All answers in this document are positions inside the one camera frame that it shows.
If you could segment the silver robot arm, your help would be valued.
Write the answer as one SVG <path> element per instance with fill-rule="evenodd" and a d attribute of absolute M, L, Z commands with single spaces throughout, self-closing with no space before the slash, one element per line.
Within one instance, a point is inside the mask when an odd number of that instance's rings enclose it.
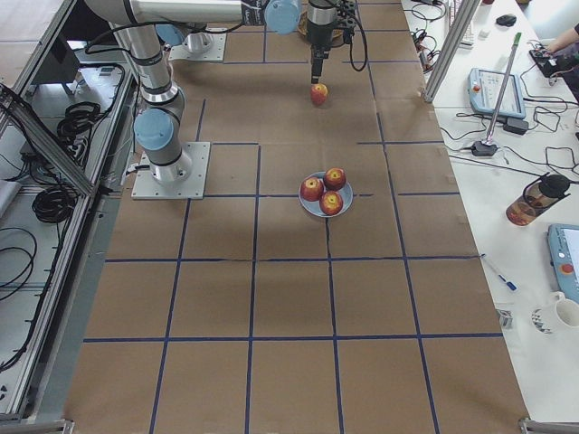
<path fill-rule="evenodd" d="M 119 31 L 121 46 L 128 50 L 141 82 L 145 107 L 134 121 L 134 132 L 144 150 L 150 172 L 160 183 L 185 179 L 191 161 L 179 141 L 185 97 L 173 82 L 153 24 L 140 25 L 129 1 L 115 1 L 110 20 Z"/>
<path fill-rule="evenodd" d="M 300 1 L 88 1 L 86 5 L 119 32 L 121 47 L 155 93 L 172 84 L 162 60 L 157 38 L 158 24 L 235 23 L 266 26 L 288 34 L 299 23 Z"/>

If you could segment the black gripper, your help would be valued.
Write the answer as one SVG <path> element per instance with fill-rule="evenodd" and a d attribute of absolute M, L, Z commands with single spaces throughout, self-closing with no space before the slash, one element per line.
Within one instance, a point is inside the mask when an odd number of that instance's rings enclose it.
<path fill-rule="evenodd" d="M 323 62 L 329 57 L 329 41 L 311 41 L 311 84 L 319 83 L 322 75 Z"/>

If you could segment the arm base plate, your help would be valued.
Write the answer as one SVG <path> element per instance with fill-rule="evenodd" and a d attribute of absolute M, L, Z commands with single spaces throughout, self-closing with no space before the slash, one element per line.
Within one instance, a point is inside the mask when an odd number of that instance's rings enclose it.
<path fill-rule="evenodd" d="M 170 61 L 222 62 L 226 35 L 191 33 L 184 41 L 171 48 Z"/>
<path fill-rule="evenodd" d="M 185 142 L 181 156 L 171 165 L 156 165 L 143 151 L 131 197 L 135 200 L 180 200 L 204 198 L 210 142 Z"/>

